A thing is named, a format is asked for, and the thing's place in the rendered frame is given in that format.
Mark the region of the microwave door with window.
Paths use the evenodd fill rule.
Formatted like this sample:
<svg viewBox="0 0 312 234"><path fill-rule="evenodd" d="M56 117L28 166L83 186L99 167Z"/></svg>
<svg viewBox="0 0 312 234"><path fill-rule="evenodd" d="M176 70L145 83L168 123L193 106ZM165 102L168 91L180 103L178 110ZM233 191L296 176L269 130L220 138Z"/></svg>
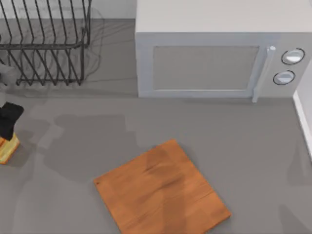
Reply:
<svg viewBox="0 0 312 234"><path fill-rule="evenodd" d="M266 59L260 33L136 33L141 98L250 98Z"/></svg>

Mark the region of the wooden cutting board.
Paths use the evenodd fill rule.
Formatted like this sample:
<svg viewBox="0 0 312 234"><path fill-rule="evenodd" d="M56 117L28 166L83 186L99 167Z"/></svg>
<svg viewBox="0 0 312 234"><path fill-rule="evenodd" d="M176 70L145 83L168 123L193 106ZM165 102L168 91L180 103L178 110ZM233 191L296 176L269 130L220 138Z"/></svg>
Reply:
<svg viewBox="0 0 312 234"><path fill-rule="evenodd" d="M205 234L230 210L176 140L97 177L121 234Z"/></svg>

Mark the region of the pale microwave oven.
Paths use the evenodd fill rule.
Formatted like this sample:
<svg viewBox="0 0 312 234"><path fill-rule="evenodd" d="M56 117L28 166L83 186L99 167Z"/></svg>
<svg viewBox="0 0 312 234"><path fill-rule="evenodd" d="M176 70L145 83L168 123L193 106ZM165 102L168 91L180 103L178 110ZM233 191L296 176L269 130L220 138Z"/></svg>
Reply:
<svg viewBox="0 0 312 234"><path fill-rule="evenodd" d="M290 98L312 60L312 0L137 0L136 33L260 33L276 52L259 99ZM303 60L283 64L296 48ZM295 79L276 85L274 75L287 70Z"/></svg>

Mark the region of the small microwave knob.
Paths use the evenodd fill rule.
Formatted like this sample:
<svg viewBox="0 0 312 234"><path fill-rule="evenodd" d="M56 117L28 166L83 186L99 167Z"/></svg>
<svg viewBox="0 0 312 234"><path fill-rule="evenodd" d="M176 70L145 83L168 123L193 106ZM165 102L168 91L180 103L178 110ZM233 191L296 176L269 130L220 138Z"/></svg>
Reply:
<svg viewBox="0 0 312 234"><path fill-rule="evenodd" d="M276 85L287 85L295 79L295 73L293 71L287 70L274 75L273 82Z"/></svg>

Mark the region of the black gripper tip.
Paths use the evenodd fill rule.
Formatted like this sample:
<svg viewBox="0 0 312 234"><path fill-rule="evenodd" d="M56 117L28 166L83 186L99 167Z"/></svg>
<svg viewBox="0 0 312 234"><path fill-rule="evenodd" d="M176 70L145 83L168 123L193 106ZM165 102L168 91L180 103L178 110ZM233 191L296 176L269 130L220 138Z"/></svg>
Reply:
<svg viewBox="0 0 312 234"><path fill-rule="evenodd" d="M24 112L20 105L5 102L0 107L0 137L10 141L13 138L14 126Z"/></svg>

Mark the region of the large microwave knob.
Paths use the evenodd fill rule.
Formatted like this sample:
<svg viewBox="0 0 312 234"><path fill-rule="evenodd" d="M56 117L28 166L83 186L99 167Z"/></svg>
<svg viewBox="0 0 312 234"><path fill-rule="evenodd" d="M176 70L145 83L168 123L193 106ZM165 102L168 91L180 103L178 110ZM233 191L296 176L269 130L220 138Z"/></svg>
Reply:
<svg viewBox="0 0 312 234"><path fill-rule="evenodd" d="M281 56L281 61L285 65L295 65L303 60L305 57L305 51L301 48L288 50Z"/></svg>

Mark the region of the slice of bread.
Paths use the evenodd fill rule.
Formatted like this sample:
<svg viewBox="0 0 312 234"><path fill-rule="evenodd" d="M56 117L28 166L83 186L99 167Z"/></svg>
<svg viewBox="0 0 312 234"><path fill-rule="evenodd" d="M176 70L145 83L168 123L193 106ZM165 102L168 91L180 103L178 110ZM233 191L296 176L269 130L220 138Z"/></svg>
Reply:
<svg viewBox="0 0 312 234"><path fill-rule="evenodd" d="M15 133L13 133L11 140L0 137L0 164L6 164L9 161L19 144L20 141Z"/></svg>

